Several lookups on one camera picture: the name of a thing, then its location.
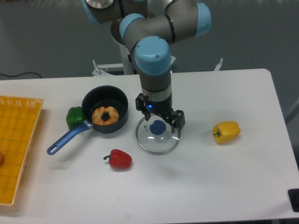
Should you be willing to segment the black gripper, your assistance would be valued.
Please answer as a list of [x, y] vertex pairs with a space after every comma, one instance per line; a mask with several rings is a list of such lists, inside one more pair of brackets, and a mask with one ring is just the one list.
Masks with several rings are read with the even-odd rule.
[[172, 108], [172, 94], [163, 101], [150, 101], [148, 95], [140, 93], [135, 99], [136, 110], [141, 111], [145, 120], [149, 120], [151, 113], [163, 114], [164, 120], [171, 126], [171, 132], [175, 129], [182, 130], [185, 125], [185, 114], [182, 110], [174, 111]]

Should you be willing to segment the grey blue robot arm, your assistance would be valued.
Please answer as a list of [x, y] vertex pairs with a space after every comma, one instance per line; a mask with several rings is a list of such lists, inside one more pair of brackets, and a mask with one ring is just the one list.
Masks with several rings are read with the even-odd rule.
[[146, 120], [157, 115], [172, 129], [182, 129], [184, 112], [172, 108], [170, 45], [210, 30], [208, 6], [193, 0], [164, 0], [164, 14], [149, 17], [145, 0], [85, 0], [82, 4], [93, 23], [120, 21], [121, 43], [141, 81], [136, 109]]

